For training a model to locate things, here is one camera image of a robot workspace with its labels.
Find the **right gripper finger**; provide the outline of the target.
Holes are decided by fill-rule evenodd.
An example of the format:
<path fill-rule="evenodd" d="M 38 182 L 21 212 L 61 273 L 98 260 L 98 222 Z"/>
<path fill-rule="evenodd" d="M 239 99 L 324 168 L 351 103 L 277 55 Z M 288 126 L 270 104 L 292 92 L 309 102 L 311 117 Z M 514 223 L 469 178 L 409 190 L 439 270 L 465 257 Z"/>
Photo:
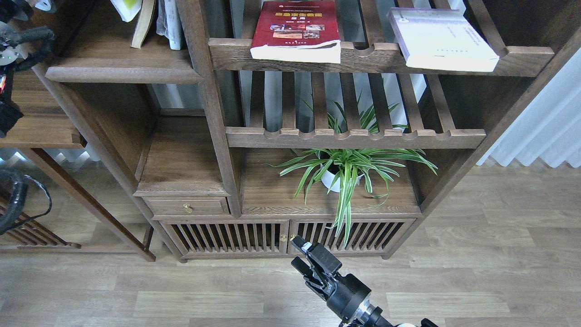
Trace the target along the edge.
<path fill-rule="evenodd" d="M 303 239 L 300 235 L 295 235 L 290 243 L 307 259 L 311 259 L 311 249 L 314 247 L 311 242 Z"/>

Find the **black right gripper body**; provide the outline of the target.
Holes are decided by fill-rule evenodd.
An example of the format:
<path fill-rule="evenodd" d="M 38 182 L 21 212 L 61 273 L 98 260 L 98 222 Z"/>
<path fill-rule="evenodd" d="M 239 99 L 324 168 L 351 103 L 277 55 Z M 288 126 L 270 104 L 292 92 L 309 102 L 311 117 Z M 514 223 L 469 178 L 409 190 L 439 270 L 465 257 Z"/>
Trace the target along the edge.
<path fill-rule="evenodd" d="M 372 315 L 371 289 L 353 274 L 341 276 L 338 270 L 342 263 L 323 245 L 314 243 L 313 246 L 309 264 L 295 257 L 292 266 L 343 323 L 368 323 Z"/>

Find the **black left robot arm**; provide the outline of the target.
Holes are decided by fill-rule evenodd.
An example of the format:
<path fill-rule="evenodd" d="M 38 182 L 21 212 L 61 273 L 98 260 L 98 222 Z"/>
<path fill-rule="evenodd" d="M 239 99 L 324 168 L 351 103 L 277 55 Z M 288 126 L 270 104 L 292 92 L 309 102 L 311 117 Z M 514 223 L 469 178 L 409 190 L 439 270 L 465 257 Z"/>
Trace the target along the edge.
<path fill-rule="evenodd" d="M 55 42 L 54 32 L 45 25 L 16 31 L 8 24 L 12 19 L 29 20 L 33 16 L 34 8 L 53 12 L 55 4 L 52 0 L 3 0 L 0 5 L 0 136 L 2 138 L 5 138 L 10 129 L 24 116 L 12 101 L 15 72 L 26 71 L 45 60 L 52 53 Z M 35 52 L 26 54 L 21 49 L 21 45 L 33 41 L 41 41 L 42 44 Z"/>

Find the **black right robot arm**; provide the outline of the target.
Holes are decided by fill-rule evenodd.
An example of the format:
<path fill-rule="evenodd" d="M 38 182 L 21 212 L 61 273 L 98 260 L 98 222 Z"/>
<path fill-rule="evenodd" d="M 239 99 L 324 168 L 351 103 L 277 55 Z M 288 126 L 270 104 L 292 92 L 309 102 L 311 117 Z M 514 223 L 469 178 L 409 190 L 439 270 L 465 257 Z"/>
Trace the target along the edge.
<path fill-rule="evenodd" d="M 306 285 L 340 317 L 341 327 L 391 326 L 381 315 L 383 310 L 369 302 L 371 289 L 353 274 L 341 276 L 338 270 L 342 263 L 322 244 L 311 244 L 301 236 L 295 236 L 290 242 L 309 261 L 305 264 L 295 257 L 292 266 L 303 275 Z"/>

